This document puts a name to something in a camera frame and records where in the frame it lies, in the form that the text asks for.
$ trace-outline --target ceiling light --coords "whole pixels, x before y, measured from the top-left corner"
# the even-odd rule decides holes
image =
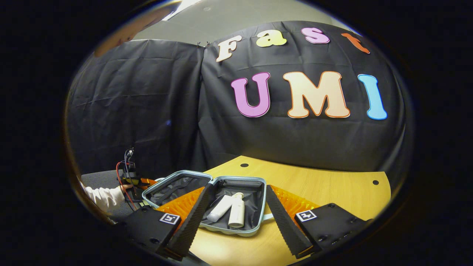
[[[165,18],[163,18],[164,21],[170,20],[172,17],[174,17],[177,13],[181,12],[182,10],[190,7],[193,4],[196,4],[202,0],[182,0],[181,5],[174,11],[173,13],[167,15]]]

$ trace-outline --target person's hand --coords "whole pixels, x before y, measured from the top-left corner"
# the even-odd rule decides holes
[[[122,190],[123,193],[125,193],[125,190],[127,190],[129,188],[132,188],[133,185],[127,184],[127,185],[122,185],[122,186],[118,186],[118,187]]]

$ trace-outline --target open suitcase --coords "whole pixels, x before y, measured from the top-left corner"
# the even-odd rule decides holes
[[[211,199],[199,225],[210,231],[249,237],[256,234],[262,221],[273,217],[272,214],[263,214],[266,203],[266,181],[260,177],[221,176],[213,179],[211,175],[205,173],[182,170],[156,181],[158,183],[142,193],[143,199],[153,208],[158,208],[199,187],[212,184]],[[227,211],[217,222],[211,222],[206,218],[224,195],[232,196],[237,192],[244,194],[245,223],[243,227],[229,227],[230,211]]]

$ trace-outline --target wooden table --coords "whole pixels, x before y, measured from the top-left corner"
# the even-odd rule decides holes
[[[295,167],[240,156],[206,171],[219,176],[261,177],[318,205],[336,203],[363,220],[375,218],[388,204],[391,189],[384,172],[340,172]],[[268,205],[264,213],[271,213]],[[285,266],[302,259],[291,255],[274,219],[251,237],[199,228],[190,251],[212,266]]]

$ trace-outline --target ceiling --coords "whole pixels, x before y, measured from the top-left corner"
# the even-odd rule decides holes
[[[213,42],[238,30],[273,21],[322,22],[352,31],[331,16],[296,0],[202,0],[139,32],[134,40]]]

